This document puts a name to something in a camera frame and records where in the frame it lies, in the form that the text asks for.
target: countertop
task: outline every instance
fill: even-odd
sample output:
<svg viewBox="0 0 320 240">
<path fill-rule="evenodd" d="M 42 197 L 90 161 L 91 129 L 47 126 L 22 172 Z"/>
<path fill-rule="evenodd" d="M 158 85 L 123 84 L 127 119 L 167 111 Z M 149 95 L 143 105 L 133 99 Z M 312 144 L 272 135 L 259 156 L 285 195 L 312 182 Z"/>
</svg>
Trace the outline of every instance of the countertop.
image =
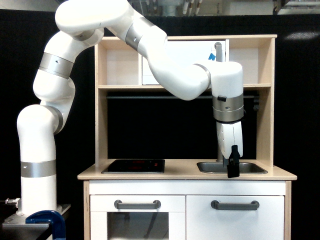
<svg viewBox="0 0 320 240">
<path fill-rule="evenodd" d="M 215 162 L 216 159 L 165 159 L 164 173 L 105 173 L 101 172 L 112 163 L 108 159 L 105 163 L 89 167 L 78 175 L 79 180 L 260 180 L 260 181 L 294 181 L 297 176 L 277 166 L 267 166 L 257 160 L 241 160 L 245 163 L 254 163 L 268 171 L 265 174 L 240 174 L 239 177 L 228 178 L 227 174 L 200 172 L 197 163 Z"/>
</svg>

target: wooden shelf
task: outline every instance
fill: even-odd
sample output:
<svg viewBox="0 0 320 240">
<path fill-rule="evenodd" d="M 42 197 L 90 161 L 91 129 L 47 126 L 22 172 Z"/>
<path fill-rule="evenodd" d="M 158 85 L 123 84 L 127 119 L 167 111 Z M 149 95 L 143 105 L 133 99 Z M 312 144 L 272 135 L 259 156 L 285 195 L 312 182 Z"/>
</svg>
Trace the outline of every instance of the wooden shelf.
<svg viewBox="0 0 320 240">
<path fill-rule="evenodd" d="M 276 35 L 171 36 L 169 41 L 228 40 L 229 60 L 243 68 L 244 91 L 258 91 L 256 160 L 274 164 L 274 78 Z M 160 85 L 140 85 L 142 56 L 117 37 L 95 46 L 96 166 L 108 161 L 109 92 L 166 92 Z"/>
<path fill-rule="evenodd" d="M 271 83 L 257 83 L 257 84 L 244 84 L 244 90 L 259 90 L 271 88 Z M 99 85 L 98 89 L 105 89 L 107 91 L 135 91 L 135 90 L 164 90 L 161 85 Z"/>
</svg>

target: oven door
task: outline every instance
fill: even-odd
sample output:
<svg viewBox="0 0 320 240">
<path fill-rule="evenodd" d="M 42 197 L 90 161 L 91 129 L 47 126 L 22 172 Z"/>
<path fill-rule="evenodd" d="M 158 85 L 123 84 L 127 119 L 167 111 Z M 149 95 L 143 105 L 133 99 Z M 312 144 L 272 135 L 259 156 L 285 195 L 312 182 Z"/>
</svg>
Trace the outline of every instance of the oven door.
<svg viewBox="0 0 320 240">
<path fill-rule="evenodd" d="M 91 195 L 91 240 L 185 240 L 184 195 Z"/>
</svg>

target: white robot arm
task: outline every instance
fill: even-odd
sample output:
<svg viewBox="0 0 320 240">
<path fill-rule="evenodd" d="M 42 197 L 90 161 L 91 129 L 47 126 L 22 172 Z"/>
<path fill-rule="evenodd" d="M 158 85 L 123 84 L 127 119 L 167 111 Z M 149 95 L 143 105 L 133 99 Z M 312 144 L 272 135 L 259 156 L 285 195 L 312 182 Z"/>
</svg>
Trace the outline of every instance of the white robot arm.
<svg viewBox="0 0 320 240">
<path fill-rule="evenodd" d="M 166 33 L 126 0 L 69 0 L 57 9 L 55 20 L 61 31 L 46 45 L 33 84 L 41 103 L 23 109 L 17 120 L 22 214 L 56 209 L 54 134 L 64 127 L 75 96 L 70 73 L 78 54 L 101 41 L 104 28 L 144 56 L 156 80 L 178 98 L 192 100 L 212 88 L 219 148 L 229 165 L 238 163 L 237 173 L 228 176 L 239 176 L 243 151 L 240 64 L 204 60 L 179 67 L 165 54 Z"/>
</svg>

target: stainless steel sink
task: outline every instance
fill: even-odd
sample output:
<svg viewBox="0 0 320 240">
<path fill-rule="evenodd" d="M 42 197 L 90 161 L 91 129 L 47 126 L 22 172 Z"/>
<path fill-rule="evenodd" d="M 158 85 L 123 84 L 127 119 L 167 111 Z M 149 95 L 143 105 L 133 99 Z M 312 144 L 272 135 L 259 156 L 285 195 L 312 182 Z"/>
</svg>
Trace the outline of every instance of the stainless steel sink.
<svg viewBox="0 0 320 240">
<path fill-rule="evenodd" d="M 200 172 L 207 174 L 226 174 L 227 167 L 222 162 L 198 162 L 196 164 Z M 239 170 L 241 174 L 266 174 L 268 171 L 251 162 L 240 162 Z"/>
</svg>

